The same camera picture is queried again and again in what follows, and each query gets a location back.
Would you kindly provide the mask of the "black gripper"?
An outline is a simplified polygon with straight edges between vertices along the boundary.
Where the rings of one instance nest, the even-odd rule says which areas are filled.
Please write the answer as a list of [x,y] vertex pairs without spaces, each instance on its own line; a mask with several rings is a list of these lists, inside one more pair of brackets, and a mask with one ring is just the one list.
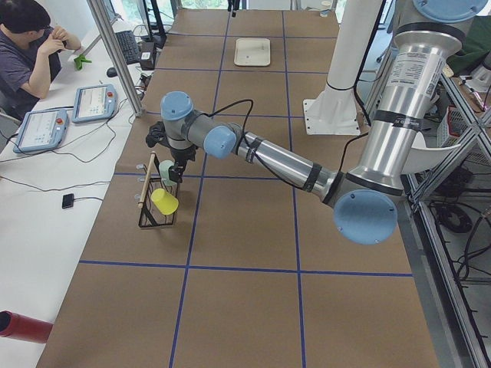
[[149,148],[160,144],[170,150],[174,164],[169,168],[169,180],[175,183],[183,181],[183,168],[188,161],[195,161],[197,146],[187,140],[171,137],[165,129],[164,122],[158,121],[150,126],[146,136],[146,144]]

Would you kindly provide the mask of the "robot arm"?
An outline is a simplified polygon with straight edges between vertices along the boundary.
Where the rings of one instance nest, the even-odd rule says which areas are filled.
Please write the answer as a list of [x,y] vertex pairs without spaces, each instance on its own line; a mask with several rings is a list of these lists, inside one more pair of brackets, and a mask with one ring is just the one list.
[[389,238],[397,225],[396,204],[403,194],[401,177],[441,163],[452,147],[429,148],[421,124],[436,93],[447,59],[463,46],[483,1],[398,1],[392,43],[397,55],[390,66],[381,101],[369,116],[370,129],[358,164],[331,171],[261,138],[234,123],[198,111],[182,91],[160,102],[161,121],[147,134],[148,146],[167,147],[174,163],[167,178],[180,182],[196,151],[218,159],[230,154],[267,169],[334,210],[334,223],[347,239],[374,245]]

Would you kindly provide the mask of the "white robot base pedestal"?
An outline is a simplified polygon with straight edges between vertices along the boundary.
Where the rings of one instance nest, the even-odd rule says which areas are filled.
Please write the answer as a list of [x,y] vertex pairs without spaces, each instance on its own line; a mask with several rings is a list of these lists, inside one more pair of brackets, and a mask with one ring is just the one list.
[[360,134],[356,83],[383,10],[383,0],[346,2],[325,88],[316,99],[303,101],[308,135]]

